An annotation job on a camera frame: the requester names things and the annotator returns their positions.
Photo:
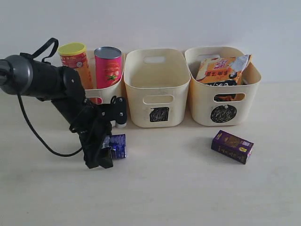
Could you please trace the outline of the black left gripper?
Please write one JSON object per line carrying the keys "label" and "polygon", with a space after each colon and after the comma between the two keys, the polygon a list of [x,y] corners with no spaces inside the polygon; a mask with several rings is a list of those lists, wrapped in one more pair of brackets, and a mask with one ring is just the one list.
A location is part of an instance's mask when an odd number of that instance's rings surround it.
{"label": "black left gripper", "polygon": [[104,169],[113,167],[112,148],[100,150],[100,164],[98,162],[99,148],[104,138],[111,134],[113,105],[90,103],[85,105],[70,121],[69,130],[79,136],[81,149],[84,152],[84,161],[89,169],[99,166]]}

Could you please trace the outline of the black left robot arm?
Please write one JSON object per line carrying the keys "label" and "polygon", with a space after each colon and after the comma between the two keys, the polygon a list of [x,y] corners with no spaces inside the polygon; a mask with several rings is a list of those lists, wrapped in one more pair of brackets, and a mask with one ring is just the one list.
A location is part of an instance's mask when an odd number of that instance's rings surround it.
{"label": "black left robot arm", "polygon": [[111,135],[111,123],[102,119],[100,106],[86,97],[77,71],[11,55],[0,61],[0,88],[17,95],[22,112],[22,96],[50,101],[68,121],[69,130],[78,134],[86,166],[113,167],[111,149],[103,147],[105,137]]}

